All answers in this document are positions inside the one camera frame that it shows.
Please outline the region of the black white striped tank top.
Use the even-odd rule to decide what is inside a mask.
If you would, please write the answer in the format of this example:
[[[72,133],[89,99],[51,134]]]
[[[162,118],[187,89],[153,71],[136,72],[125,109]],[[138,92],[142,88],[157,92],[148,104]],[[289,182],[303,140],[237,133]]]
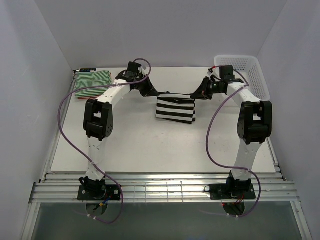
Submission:
[[[196,121],[196,100],[189,95],[163,93],[157,97],[157,119],[192,124]]]

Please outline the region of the green white striped tank top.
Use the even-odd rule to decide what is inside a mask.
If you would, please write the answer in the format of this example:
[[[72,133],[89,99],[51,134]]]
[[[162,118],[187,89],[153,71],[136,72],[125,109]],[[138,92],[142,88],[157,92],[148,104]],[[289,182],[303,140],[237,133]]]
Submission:
[[[75,78],[74,89],[82,89],[74,93],[76,98],[101,96],[112,85],[112,74],[109,70],[95,72],[79,72]]]

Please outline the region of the red white striped tank top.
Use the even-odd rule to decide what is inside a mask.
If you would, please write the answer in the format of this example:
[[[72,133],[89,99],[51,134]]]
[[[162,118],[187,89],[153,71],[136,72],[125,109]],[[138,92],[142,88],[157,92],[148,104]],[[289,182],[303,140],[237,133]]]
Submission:
[[[89,100],[89,99],[97,99],[99,96],[86,96],[86,97],[77,97],[78,100]]]

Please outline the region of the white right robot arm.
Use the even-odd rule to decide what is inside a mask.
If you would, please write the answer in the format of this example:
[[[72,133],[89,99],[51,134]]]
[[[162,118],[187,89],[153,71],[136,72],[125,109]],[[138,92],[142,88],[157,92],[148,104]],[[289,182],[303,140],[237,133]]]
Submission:
[[[211,100],[215,94],[224,94],[226,99],[213,114],[205,137],[209,143],[213,123],[229,101],[233,100],[239,107],[239,116],[236,126],[240,139],[239,148],[234,166],[222,165],[212,156],[209,159],[217,166],[229,169],[229,177],[225,184],[226,194],[237,199],[244,192],[249,191],[252,167],[261,145],[272,133],[273,105],[270,101],[257,98],[249,90],[248,80],[241,75],[236,78],[239,71],[232,65],[215,65],[208,69],[208,75],[203,79],[198,89],[191,94],[195,100]]]

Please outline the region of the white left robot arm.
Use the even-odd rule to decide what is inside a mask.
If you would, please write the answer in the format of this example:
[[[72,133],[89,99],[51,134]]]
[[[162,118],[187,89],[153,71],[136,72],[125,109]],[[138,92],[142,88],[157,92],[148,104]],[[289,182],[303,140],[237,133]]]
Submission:
[[[139,91],[142,97],[157,97],[160,93],[152,85],[149,73],[145,73],[139,59],[130,61],[127,69],[120,72],[101,96],[89,99],[85,104],[83,129],[88,140],[90,164],[85,177],[79,179],[84,190],[95,200],[106,195],[105,177],[99,164],[102,161],[107,139],[114,129],[113,109],[132,90]]]

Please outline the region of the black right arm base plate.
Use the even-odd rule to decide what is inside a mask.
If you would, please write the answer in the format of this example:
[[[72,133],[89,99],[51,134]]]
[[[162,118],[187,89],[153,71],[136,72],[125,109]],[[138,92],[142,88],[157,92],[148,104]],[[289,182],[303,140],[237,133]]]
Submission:
[[[228,177],[226,183],[213,183],[204,187],[211,200],[255,200],[256,194],[252,180]]]

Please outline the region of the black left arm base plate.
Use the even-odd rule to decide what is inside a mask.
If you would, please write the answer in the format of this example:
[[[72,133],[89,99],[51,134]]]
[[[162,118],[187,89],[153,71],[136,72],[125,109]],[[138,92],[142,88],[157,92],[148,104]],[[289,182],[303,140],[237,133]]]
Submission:
[[[91,180],[87,176],[79,179],[78,201],[119,201],[121,189],[116,184],[106,184],[104,179]]]

